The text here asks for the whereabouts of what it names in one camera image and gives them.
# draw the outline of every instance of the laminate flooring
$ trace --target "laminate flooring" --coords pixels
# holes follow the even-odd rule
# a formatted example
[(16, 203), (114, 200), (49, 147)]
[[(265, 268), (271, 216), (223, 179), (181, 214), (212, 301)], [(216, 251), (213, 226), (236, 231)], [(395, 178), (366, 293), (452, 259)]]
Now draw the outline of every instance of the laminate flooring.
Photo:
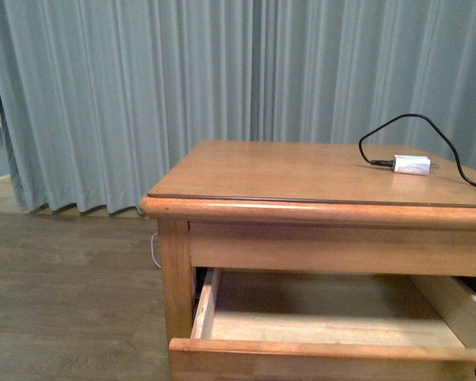
[(0, 381), (168, 380), (154, 229), (0, 213)]

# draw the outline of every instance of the curtain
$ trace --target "curtain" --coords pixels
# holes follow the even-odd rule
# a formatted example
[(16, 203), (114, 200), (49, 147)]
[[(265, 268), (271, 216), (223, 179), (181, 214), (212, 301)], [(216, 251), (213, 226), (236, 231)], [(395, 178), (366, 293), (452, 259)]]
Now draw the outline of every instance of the curtain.
[[(476, 1), (0, 0), (0, 97), (30, 210), (137, 206), (204, 139), (354, 144), (406, 112), (476, 168)], [(451, 158), (420, 121), (370, 143)]]

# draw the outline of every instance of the drawer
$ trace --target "drawer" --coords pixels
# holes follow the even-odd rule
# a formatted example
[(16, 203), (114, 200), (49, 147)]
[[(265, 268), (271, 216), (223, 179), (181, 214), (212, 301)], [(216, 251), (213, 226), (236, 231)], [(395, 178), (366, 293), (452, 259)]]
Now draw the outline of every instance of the drawer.
[(209, 271), (173, 380), (475, 380), (476, 294), (445, 276)]
[(476, 231), (192, 221), (190, 262), (255, 270), (476, 276)]

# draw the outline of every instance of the white cable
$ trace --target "white cable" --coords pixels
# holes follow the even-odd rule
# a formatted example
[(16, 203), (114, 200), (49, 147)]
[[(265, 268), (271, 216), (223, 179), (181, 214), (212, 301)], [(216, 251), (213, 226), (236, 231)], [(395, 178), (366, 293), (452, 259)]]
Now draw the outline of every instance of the white cable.
[(159, 234), (158, 233), (153, 233), (152, 238), (150, 240), (150, 248), (152, 249), (152, 259), (153, 259), (153, 262), (157, 265), (158, 268), (162, 268), (162, 266), (160, 266), (159, 262), (157, 262), (157, 260), (155, 259), (155, 253), (153, 251), (153, 239), (155, 238), (155, 236), (159, 236)]

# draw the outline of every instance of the white power adapter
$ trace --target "white power adapter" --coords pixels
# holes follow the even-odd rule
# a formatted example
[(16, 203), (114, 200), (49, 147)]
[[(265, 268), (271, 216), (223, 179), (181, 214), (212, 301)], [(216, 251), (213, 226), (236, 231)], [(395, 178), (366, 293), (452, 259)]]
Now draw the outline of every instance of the white power adapter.
[(430, 159), (427, 156), (395, 155), (393, 172), (426, 176), (430, 172)]

